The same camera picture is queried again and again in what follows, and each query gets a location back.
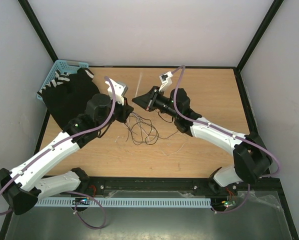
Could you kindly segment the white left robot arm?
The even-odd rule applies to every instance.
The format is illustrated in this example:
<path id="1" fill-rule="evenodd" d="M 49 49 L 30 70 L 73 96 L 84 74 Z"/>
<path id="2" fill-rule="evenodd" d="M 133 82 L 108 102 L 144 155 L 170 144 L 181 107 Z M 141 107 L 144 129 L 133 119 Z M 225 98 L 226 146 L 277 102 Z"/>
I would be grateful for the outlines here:
<path id="1" fill-rule="evenodd" d="M 95 94 L 87 102 L 85 112 L 71 119 L 49 145 L 11 170 L 1 168 L 0 195 L 11 211 L 22 215 L 41 199 L 67 191 L 87 192 L 89 177 L 80 168 L 54 177 L 43 177 L 63 159 L 101 138 L 101 130 L 108 129 L 112 122 L 126 122 L 133 110 L 124 96 L 116 95 L 112 99 L 103 93 Z"/>

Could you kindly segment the white zip tie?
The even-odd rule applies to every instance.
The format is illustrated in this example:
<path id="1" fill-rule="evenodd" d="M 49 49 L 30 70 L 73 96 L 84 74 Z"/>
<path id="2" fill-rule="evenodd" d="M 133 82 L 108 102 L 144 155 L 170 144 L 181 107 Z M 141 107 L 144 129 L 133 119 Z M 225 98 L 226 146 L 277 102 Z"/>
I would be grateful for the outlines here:
<path id="1" fill-rule="evenodd" d="M 139 78 L 138 78 L 138 82 L 137 82 L 137 86 L 136 86 L 136 90 L 135 90 L 135 97 L 138 96 L 138 92 L 139 92 L 139 88 L 142 82 L 142 78 L 143 78 L 143 72 L 141 71 L 139 74 Z"/>

